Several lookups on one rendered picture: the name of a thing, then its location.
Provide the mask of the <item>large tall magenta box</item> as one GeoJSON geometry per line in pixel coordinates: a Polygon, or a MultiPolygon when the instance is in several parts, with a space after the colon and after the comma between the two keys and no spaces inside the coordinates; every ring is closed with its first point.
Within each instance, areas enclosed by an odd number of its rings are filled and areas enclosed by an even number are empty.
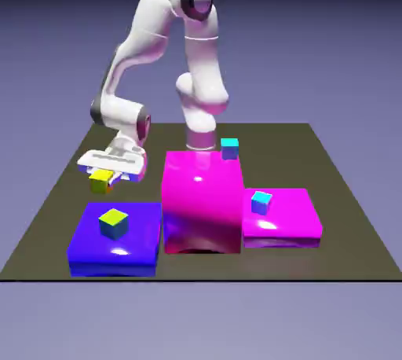
{"type": "Polygon", "coordinates": [[[238,158],[219,151],[169,151],[161,201],[164,251],[239,254],[243,174],[238,158]]]}

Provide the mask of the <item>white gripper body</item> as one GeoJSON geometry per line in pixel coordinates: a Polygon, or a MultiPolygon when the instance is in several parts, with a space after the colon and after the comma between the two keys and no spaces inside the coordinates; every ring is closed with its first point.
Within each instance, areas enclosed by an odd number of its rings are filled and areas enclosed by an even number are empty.
{"type": "Polygon", "coordinates": [[[146,172],[147,158],[143,149],[136,152],[117,148],[107,148],[104,151],[91,149],[78,159],[77,165],[80,171],[87,174],[105,169],[125,173],[128,181],[139,182],[146,172]]]}

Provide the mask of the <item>large flat magenta box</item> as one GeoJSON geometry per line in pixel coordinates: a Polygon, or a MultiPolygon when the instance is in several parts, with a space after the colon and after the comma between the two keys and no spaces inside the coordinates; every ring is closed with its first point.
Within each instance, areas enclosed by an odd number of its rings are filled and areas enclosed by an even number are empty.
{"type": "Polygon", "coordinates": [[[323,232],[309,193],[303,188],[245,189],[242,227],[246,248],[316,248],[323,232]],[[255,191],[272,194],[267,215],[251,212],[255,191]]]}

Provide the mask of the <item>large blue box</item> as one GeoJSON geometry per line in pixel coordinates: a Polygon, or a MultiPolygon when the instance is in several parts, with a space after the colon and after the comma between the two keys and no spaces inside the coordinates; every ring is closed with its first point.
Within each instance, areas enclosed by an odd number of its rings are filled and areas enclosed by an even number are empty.
{"type": "Polygon", "coordinates": [[[162,220],[157,202],[86,205],[67,249],[72,277],[153,277],[162,220]],[[115,208],[129,216],[128,231],[117,241],[101,235],[98,218],[115,208]]]}

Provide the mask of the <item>small cyan cube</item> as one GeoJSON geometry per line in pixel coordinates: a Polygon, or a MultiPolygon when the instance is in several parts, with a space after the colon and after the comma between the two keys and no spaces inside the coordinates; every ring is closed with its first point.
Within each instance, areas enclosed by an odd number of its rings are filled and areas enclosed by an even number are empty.
{"type": "Polygon", "coordinates": [[[255,191],[251,197],[250,209],[252,213],[267,215],[272,194],[262,191],[255,191]]]}
{"type": "Polygon", "coordinates": [[[236,160],[239,156],[239,140],[237,138],[222,138],[221,156],[223,160],[236,160]]]}

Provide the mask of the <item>small yellow cube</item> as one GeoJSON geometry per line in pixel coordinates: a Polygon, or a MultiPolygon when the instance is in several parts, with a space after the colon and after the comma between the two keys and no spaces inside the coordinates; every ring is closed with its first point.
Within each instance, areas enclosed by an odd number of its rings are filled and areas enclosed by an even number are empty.
{"type": "Polygon", "coordinates": [[[90,176],[90,190],[92,193],[105,194],[111,190],[109,181],[114,172],[105,169],[97,169],[90,176]]]}
{"type": "Polygon", "coordinates": [[[129,216],[115,208],[110,209],[98,218],[100,234],[117,241],[128,231],[129,216]]]}

